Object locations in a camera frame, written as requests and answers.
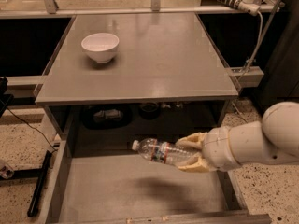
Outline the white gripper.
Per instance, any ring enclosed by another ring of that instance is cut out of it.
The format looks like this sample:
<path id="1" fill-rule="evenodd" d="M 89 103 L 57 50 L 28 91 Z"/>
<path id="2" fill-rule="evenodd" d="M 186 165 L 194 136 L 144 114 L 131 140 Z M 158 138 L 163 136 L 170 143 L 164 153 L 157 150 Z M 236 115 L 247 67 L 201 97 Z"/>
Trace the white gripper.
<path id="1" fill-rule="evenodd" d="M 194 156 L 177 165 L 180 171 L 187 173 L 227 172 L 237 169 L 241 164 L 234 157 L 230 146 L 229 128 L 214 128 L 208 133 L 193 133 L 176 142 L 177 147 L 201 150 L 203 157 Z"/>

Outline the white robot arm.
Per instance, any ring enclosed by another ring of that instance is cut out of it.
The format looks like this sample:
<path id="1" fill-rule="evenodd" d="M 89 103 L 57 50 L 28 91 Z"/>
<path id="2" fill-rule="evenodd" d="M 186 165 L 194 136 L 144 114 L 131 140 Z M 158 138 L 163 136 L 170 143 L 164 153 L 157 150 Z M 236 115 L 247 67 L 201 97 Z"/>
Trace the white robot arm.
<path id="1" fill-rule="evenodd" d="M 177 165 L 188 173 L 227 172 L 245 164 L 296 164 L 299 162 L 299 104 L 270 106 L 260 121 L 177 140 L 178 147 L 193 148 L 195 155 Z"/>

